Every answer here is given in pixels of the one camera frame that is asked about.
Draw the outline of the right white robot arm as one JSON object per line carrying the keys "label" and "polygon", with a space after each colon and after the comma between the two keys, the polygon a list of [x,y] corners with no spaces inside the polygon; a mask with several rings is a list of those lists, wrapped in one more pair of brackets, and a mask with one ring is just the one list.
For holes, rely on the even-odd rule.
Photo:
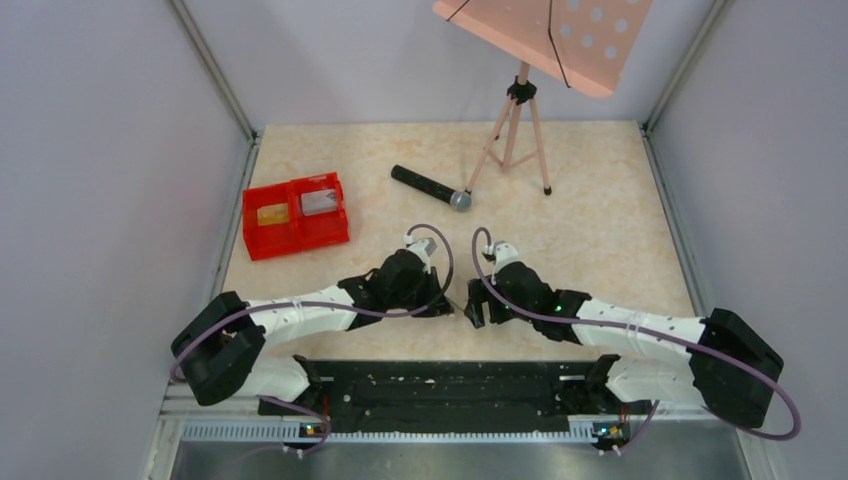
{"label": "right white robot arm", "polygon": [[608,348],[587,378],[621,403],[698,405],[738,427],[763,425],[780,355],[739,315],[673,317],[626,309],[574,290],[553,289],[522,262],[467,284],[465,315],[476,328],[513,319],[554,342]]}

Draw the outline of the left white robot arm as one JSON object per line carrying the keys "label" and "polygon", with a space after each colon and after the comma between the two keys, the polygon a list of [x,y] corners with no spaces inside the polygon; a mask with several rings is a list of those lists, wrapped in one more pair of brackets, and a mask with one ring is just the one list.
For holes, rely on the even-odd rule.
{"label": "left white robot arm", "polygon": [[200,406],[248,395],[293,402],[316,390],[319,378],[305,361],[273,358],[265,348],[386,318],[453,311],[428,254],[400,249],[380,267],[310,294],[255,301],[220,293],[176,336],[171,352]]}

